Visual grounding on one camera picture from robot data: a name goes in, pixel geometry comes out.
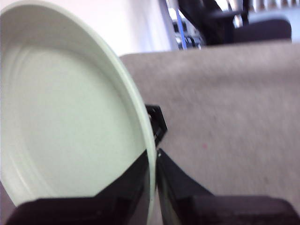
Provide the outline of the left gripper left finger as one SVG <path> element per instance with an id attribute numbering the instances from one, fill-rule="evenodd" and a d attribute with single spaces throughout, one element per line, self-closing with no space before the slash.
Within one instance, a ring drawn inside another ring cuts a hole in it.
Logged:
<path id="1" fill-rule="evenodd" d="M 150 203 L 147 152 L 93 197 L 44 198 L 18 206 L 8 225 L 144 225 Z"/>

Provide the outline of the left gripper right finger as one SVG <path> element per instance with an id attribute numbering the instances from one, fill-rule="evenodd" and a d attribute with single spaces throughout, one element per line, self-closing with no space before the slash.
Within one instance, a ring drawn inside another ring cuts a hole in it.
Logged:
<path id="1" fill-rule="evenodd" d="M 157 187 L 165 225 L 295 225 L 286 200 L 265 195 L 215 195 L 188 176 L 162 149 Z"/>

